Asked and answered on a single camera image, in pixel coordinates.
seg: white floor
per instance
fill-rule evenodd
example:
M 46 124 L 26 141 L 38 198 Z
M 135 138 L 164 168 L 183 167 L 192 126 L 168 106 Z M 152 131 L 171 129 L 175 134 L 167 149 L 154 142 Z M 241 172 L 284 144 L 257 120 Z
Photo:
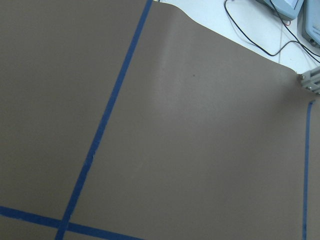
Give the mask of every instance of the white floor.
M 224 9 L 224 0 L 160 0 L 160 2 L 177 6 L 197 23 L 299 74 L 320 66 L 295 43 L 290 43 L 277 56 L 268 56 L 262 52 L 231 23 Z M 226 6 L 242 30 L 269 53 L 276 53 L 280 46 L 294 40 L 279 18 L 263 4 L 255 0 L 229 0 Z M 300 23 L 298 19 L 291 21 L 289 29 L 304 45 L 319 55 L 320 48 L 311 46 L 301 36 L 301 31 L 297 33 L 298 22 Z

